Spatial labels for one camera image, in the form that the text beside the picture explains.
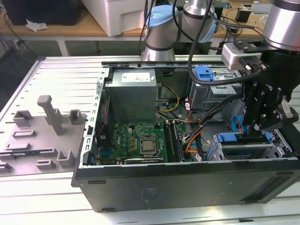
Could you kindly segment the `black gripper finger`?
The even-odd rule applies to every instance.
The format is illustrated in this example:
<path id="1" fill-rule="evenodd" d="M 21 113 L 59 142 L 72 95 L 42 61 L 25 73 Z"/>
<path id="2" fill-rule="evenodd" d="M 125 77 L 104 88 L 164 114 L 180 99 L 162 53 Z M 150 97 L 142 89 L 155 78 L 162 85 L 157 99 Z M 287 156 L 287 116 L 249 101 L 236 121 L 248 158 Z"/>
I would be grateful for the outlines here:
<path id="1" fill-rule="evenodd" d="M 260 109 L 265 98 L 265 91 L 258 81 L 245 82 L 242 87 L 242 97 L 245 103 L 242 125 L 248 128 L 245 135 L 249 137 L 259 136 L 259 128 L 256 130 L 255 125 L 260 118 Z"/>
<path id="2" fill-rule="evenodd" d="M 290 122 L 291 110 L 276 108 L 262 113 L 255 125 L 256 130 L 278 129 Z"/>

